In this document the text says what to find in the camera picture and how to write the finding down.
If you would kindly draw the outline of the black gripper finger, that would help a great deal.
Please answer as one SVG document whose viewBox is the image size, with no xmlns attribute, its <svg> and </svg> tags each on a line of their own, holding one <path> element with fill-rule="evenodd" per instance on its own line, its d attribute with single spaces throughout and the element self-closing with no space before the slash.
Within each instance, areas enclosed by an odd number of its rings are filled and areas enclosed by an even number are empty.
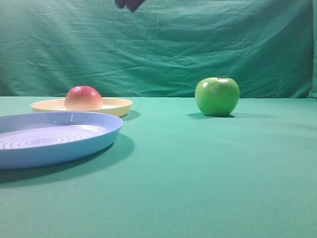
<svg viewBox="0 0 317 238">
<path fill-rule="evenodd" d="M 115 0 L 115 4 L 118 8 L 127 8 L 130 12 L 135 12 L 145 0 Z"/>
</svg>

